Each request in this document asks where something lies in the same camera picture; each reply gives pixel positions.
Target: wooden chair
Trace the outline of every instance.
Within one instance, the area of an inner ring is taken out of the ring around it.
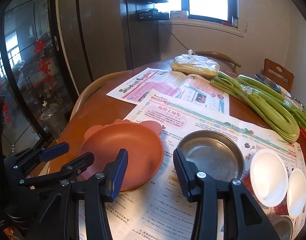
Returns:
[[[232,63],[232,64],[234,64],[234,67],[233,67],[233,72],[234,73],[236,73],[236,66],[237,67],[241,67],[241,65],[239,63],[237,63],[235,60],[233,60],[232,58],[228,57],[227,55],[219,53],[219,52],[214,52],[214,51],[196,51],[195,55],[205,56],[205,57],[212,57],[214,59],[223,60],[223,61],[227,61],[229,63]]]
[[[288,82],[281,79],[277,75],[275,75],[273,73],[270,73],[268,71],[269,69],[271,71],[277,73],[278,75],[281,75],[285,79],[287,79]],[[264,63],[263,75],[266,76],[267,78],[269,78],[270,80],[274,81],[277,85],[280,85],[283,88],[285,88],[288,92],[290,92],[291,86],[292,86],[292,83],[293,83],[293,80],[294,80],[294,74],[289,72],[286,68],[284,68],[281,65],[279,65],[279,64],[269,60],[268,58],[266,58],[265,63]]]
[[[101,86],[103,86],[107,81],[125,73],[127,70],[125,71],[120,71],[120,72],[115,72],[115,73],[111,73],[111,74],[107,74],[105,76],[102,76],[100,78],[98,78],[97,80],[95,80],[94,82],[92,82],[91,84],[89,84],[85,90],[83,90],[83,92],[81,93],[81,95],[79,96],[79,98],[77,99],[74,108],[72,110],[72,114],[70,117],[70,120],[72,119],[72,117],[76,114],[76,112],[81,108],[81,106],[86,102],[86,100],[96,91],[98,90]]]

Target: silver screw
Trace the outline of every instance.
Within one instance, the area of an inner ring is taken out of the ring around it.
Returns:
[[[69,184],[69,180],[68,179],[64,179],[64,180],[61,181],[61,185],[62,186],[66,186],[68,184]]]
[[[232,182],[236,186],[239,186],[240,184],[242,184],[239,179],[233,179]]]
[[[199,177],[199,178],[203,179],[203,178],[205,178],[205,177],[206,177],[206,173],[205,173],[205,172],[200,171],[200,172],[198,172],[198,173],[197,173],[197,177]]]
[[[102,179],[104,176],[105,176],[105,175],[104,175],[103,172],[98,172],[98,173],[95,174],[95,177],[96,177],[97,179]]]

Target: green vegetable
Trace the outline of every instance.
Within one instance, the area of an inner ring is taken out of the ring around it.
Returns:
[[[219,71],[210,84],[245,102],[283,139],[297,141],[299,126],[306,128],[306,113],[285,104],[282,95],[261,82],[243,75],[234,79]]]

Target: newspaper page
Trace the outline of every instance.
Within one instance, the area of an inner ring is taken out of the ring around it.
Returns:
[[[156,90],[225,114],[229,114],[229,95],[210,85],[205,78],[178,71],[147,68],[114,88],[107,95],[138,105],[148,93]]]
[[[132,122],[153,120],[163,125],[160,138],[164,145],[164,160],[158,173],[143,187],[122,193],[114,203],[106,203],[113,239],[166,240],[191,239],[196,203],[183,197],[173,166],[173,151],[180,140],[197,130],[213,130],[231,138],[240,148],[245,171],[254,154],[263,148],[275,150],[288,171],[300,168],[306,177],[306,166],[300,145],[285,142],[274,131],[258,127],[192,104],[151,91],[146,99],[135,107],[125,119]],[[279,216],[273,208],[261,206],[273,222]],[[84,209],[80,207],[83,217]],[[293,238],[305,223],[306,204],[302,214],[293,221]],[[80,223],[80,232],[85,237],[85,224]],[[224,237],[223,202],[218,201],[217,239]]]

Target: wooden table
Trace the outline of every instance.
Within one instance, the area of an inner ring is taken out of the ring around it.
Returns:
[[[74,115],[65,128],[58,143],[69,143],[70,150],[67,154],[50,162],[48,173],[59,171],[62,165],[77,157],[80,145],[84,140],[84,133],[87,129],[93,125],[106,125],[113,123],[116,119],[123,119],[135,107],[131,103],[107,96],[106,94],[108,92],[148,67],[170,69],[169,64],[170,61],[166,60],[138,67],[108,81],[97,90]],[[230,97],[230,115],[240,120],[254,123],[260,127],[269,128],[252,109],[233,97]],[[299,137],[297,142],[301,146],[306,163],[306,142],[302,137]]]

